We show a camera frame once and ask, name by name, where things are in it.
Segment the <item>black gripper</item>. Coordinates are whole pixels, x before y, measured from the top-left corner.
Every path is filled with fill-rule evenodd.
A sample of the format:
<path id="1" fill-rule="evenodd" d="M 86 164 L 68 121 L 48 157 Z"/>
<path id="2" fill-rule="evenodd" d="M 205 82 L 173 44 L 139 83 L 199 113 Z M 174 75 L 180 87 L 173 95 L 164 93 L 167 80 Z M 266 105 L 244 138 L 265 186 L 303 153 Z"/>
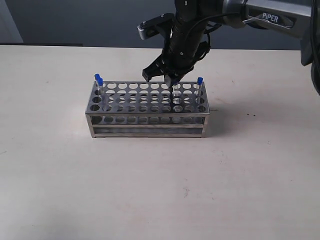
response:
<path id="1" fill-rule="evenodd" d="M 176 0 L 169 43 L 148 67 L 142 70 L 142 77 L 149 82 L 152 78 L 164 76 L 168 87 L 178 84 L 196 63 L 196 53 L 208 21 L 202 10 L 201 0 Z"/>

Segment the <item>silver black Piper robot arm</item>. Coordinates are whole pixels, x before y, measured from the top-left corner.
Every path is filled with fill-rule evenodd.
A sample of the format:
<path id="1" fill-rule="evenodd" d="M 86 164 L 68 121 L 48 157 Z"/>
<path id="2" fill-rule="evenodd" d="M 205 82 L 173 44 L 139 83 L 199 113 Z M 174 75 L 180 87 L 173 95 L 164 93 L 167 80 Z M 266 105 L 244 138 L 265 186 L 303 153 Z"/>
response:
<path id="1" fill-rule="evenodd" d="M 222 26 L 273 30 L 300 40 L 300 59 L 311 67 L 311 80 L 320 88 L 320 3 L 309 6 L 280 0 L 177 0 L 175 13 L 166 13 L 138 26 L 141 39 L 164 39 L 161 54 L 142 71 L 146 81 L 163 76 L 172 86 L 194 69 L 209 52 L 203 41 Z"/>

